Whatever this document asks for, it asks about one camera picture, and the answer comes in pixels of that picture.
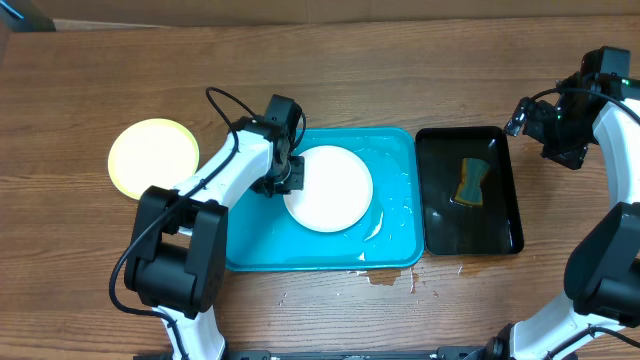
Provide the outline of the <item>white plate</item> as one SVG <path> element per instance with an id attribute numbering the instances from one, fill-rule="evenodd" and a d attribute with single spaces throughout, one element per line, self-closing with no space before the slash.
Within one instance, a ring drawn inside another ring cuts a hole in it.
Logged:
<path id="1" fill-rule="evenodd" d="M 303 227 L 320 233 L 355 225 L 368 211 L 374 192 L 364 161 L 333 145 L 309 148 L 302 157 L 303 188 L 283 197 L 289 214 Z"/>

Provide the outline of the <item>green yellow sponge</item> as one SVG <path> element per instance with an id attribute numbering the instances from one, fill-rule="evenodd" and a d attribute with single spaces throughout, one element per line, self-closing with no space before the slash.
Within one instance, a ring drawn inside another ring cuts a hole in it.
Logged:
<path id="1" fill-rule="evenodd" d="M 482 184 L 490 164 L 483 159 L 464 158 L 461 162 L 460 182 L 453 201 L 469 207 L 482 207 Z"/>

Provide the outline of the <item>yellow-green plate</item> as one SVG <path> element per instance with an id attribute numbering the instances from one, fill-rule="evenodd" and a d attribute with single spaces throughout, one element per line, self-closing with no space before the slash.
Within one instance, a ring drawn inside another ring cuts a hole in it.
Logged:
<path id="1" fill-rule="evenodd" d="M 180 123 L 151 118 L 124 130 L 109 151 L 107 166 L 114 186 L 139 200 L 150 186 L 171 189 L 192 176 L 200 151 L 193 134 Z"/>

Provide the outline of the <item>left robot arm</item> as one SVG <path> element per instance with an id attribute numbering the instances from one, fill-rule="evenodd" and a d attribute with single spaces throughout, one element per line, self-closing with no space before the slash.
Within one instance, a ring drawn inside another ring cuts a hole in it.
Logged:
<path id="1" fill-rule="evenodd" d="M 213 304 L 225 272 L 229 212 L 249 190 L 273 196 L 301 189 L 304 161 L 293 151 L 306 125 L 303 113 L 244 117 L 192 177 L 142 194 L 131 243 L 112 275 L 139 296 L 137 315 L 162 320 L 169 358 L 224 357 Z"/>

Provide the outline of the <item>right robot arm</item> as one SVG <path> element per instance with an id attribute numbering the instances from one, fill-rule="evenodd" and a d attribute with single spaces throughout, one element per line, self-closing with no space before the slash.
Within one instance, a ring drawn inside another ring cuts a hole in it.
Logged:
<path id="1" fill-rule="evenodd" d="M 505 326 L 470 359 L 573 359 L 608 334 L 639 325 L 639 83 L 618 70 L 586 70 L 560 81 L 551 105 L 523 98 L 506 124 L 543 145 L 543 155 L 575 167 L 593 143 L 603 153 L 611 209 L 571 253 L 564 290 L 527 320 Z"/>

